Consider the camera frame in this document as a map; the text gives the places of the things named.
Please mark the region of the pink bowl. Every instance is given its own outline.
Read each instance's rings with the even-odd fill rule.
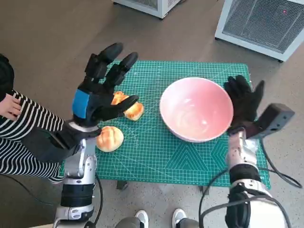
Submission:
[[[161,96],[160,111],[171,132],[192,143],[219,137],[233,117],[226,91],[200,77],[183,78],[168,86]]]

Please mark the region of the white shoe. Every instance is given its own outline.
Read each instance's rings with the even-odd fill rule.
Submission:
[[[176,228],[176,224],[186,217],[187,215],[182,209],[176,209],[172,216],[172,228]]]
[[[149,218],[147,212],[140,210],[136,213],[135,217],[137,217],[144,224],[144,228],[149,227]]]

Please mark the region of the table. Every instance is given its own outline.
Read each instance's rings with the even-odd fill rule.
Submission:
[[[229,76],[236,75],[243,75],[249,80],[247,65],[137,61],[116,90],[138,95],[145,106],[144,115],[137,122],[118,118],[99,124],[100,127],[109,125],[121,129],[124,142],[113,153],[104,153],[96,148],[98,176],[119,181],[206,186],[226,167],[228,136],[222,135],[204,143],[189,143],[176,138],[161,119],[160,97],[167,86],[184,77],[204,77],[223,86]],[[259,167],[267,167],[261,149],[257,152],[257,160]],[[260,174],[262,182],[270,188],[269,173],[261,171]],[[230,186],[229,176],[222,176],[214,185]]]

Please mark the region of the black cable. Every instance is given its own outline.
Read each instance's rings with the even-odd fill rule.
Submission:
[[[208,183],[206,189],[205,189],[204,192],[203,192],[203,195],[202,195],[202,197],[201,197],[201,199],[200,199],[200,202],[199,202],[199,218],[200,218],[200,215],[202,214],[202,213],[201,213],[201,206],[202,206],[202,203],[203,203],[203,199],[204,199],[204,197],[206,196],[206,193],[208,192],[208,190],[209,190],[209,188],[211,187],[211,185],[212,185],[218,178],[220,178],[222,175],[224,175],[226,172],[228,172],[228,169],[225,169],[225,170],[219,172],[216,176],[214,176],[214,177],[209,181],[209,183]]]
[[[262,147],[262,151],[269,163],[269,165],[271,166],[271,168],[274,170],[274,171],[271,171],[271,172],[274,172],[276,173],[281,179],[283,179],[285,182],[287,182],[288,184],[296,187],[296,188],[299,188],[299,189],[302,189],[303,186],[298,182],[296,181],[295,179],[285,175],[285,174],[282,174],[277,168],[276,166],[272,163],[271,159],[269,158],[266,150],[265,150],[265,147],[264,147],[264,143],[263,143],[263,140],[260,140],[261,141],[261,147]]]
[[[296,187],[296,188],[300,188],[302,189],[302,185],[300,184],[300,182],[298,182],[297,180],[295,180],[294,178],[284,174],[284,173],[281,173],[276,167],[275,165],[272,163],[271,159],[269,158],[268,154],[266,153],[266,150],[265,150],[265,147],[264,147],[264,144],[263,144],[263,141],[261,140],[261,147],[262,147],[262,151],[269,163],[269,165],[274,169],[274,170],[270,170],[268,168],[262,168],[262,167],[258,167],[259,170],[265,170],[265,171],[269,171],[269,172],[272,172],[272,173],[275,173],[277,174],[280,178],[282,178],[286,183]],[[199,227],[200,228],[204,228],[204,225],[203,225],[203,218],[204,216],[206,216],[208,213],[214,211],[214,210],[217,210],[217,209],[220,209],[220,208],[224,208],[224,207],[229,207],[229,206],[234,206],[234,205],[238,205],[238,204],[241,204],[241,203],[244,203],[244,202],[249,202],[249,201],[252,201],[252,200],[256,200],[254,197],[251,197],[249,199],[251,200],[248,200],[248,201],[244,201],[244,200],[239,200],[239,201],[236,201],[236,202],[233,202],[233,203],[236,203],[236,204],[230,204],[230,203],[227,203],[227,204],[222,204],[222,205],[218,205],[218,206],[214,206],[206,211],[208,211],[207,213],[205,213],[206,211],[204,211],[203,213],[201,213],[201,207],[202,207],[202,202],[203,202],[203,199],[204,197],[206,196],[206,193],[208,192],[209,188],[211,187],[211,185],[219,178],[221,177],[223,174],[225,174],[226,172],[228,172],[227,169],[221,171],[220,173],[218,173],[214,178],[212,178],[212,180],[208,183],[205,191],[203,192],[203,195],[200,199],[200,202],[199,202]],[[281,209],[285,219],[286,219],[286,222],[287,222],[287,225],[289,228],[291,228],[291,225],[290,225],[290,221],[289,221],[289,217],[285,211],[285,209],[283,208],[283,206],[274,198],[270,197],[267,198],[268,200],[270,201],[273,201],[275,202],[279,208]]]
[[[103,193],[103,187],[101,186],[101,182],[100,182],[100,179],[99,179],[98,175],[95,174],[95,177],[96,177],[96,179],[97,179],[97,183],[98,183],[98,187],[99,187],[99,191],[100,191],[100,204],[99,204],[98,214],[97,214],[96,219],[95,219],[95,222],[94,222],[94,224],[96,225],[97,222],[98,222],[98,220],[99,220],[101,211],[102,211],[102,209],[103,209],[104,193]]]
[[[48,202],[44,202],[40,199],[38,199],[24,184],[22,184],[19,180],[11,177],[11,176],[7,176],[7,175],[4,175],[4,174],[0,174],[2,177],[6,177],[8,179],[11,179],[13,181],[15,181],[17,184],[19,184],[31,197],[33,197],[35,200],[37,200],[39,203],[43,203],[43,204],[46,204],[46,205],[50,205],[50,206],[54,206],[54,204],[52,203],[48,203]]]
[[[215,211],[215,210],[218,210],[218,209],[222,209],[222,208],[226,208],[226,207],[231,207],[231,206],[236,206],[236,205],[239,205],[239,204],[242,204],[242,203],[246,203],[246,202],[250,202],[250,201],[253,201],[253,200],[257,200],[257,199],[267,199],[269,201],[273,201],[274,203],[276,203],[279,208],[281,209],[283,215],[284,215],[284,218],[286,220],[286,223],[287,223],[287,227],[288,228],[291,228],[291,223],[290,223],[290,220],[289,220],[289,217],[287,215],[287,212],[286,210],[284,209],[284,207],[282,206],[282,204],[277,201],[276,199],[268,196],[268,195],[259,195],[259,196],[253,196],[253,197],[250,197],[250,198],[247,198],[247,199],[242,199],[242,200],[239,200],[239,201],[236,201],[236,202],[230,202],[230,203],[224,203],[224,204],[221,204],[221,205],[217,205],[217,206],[214,206],[212,208],[209,208],[207,210],[205,210],[199,217],[199,228],[204,228],[204,224],[203,224],[203,220],[204,220],[204,217]]]
[[[277,174],[276,171],[270,170],[270,169],[267,169],[267,168],[259,167],[258,169],[259,169],[259,170],[265,170],[265,171],[273,172],[273,173]],[[280,172],[280,174],[281,174],[282,176],[286,177],[287,179],[290,179],[290,180],[293,181],[294,183],[296,183],[296,184],[298,185],[298,186],[296,186],[296,188],[300,188],[300,189],[302,188],[302,185],[300,184],[300,182],[298,182],[298,181],[295,180],[294,178],[292,178],[292,177],[290,177],[290,176],[288,176],[288,175],[286,175],[286,174],[284,174],[284,173],[281,173],[281,172]]]

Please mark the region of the person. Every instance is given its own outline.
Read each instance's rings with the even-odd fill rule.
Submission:
[[[13,83],[13,67],[0,54],[0,174],[44,177],[59,183],[64,178],[60,175],[61,164],[38,161],[21,139],[33,127],[61,130],[64,120],[13,90]]]
[[[149,218],[144,210],[140,210],[134,217],[127,217],[119,221],[115,228],[148,228]],[[196,220],[187,218],[183,209],[176,209],[172,216],[172,228],[198,228]]]

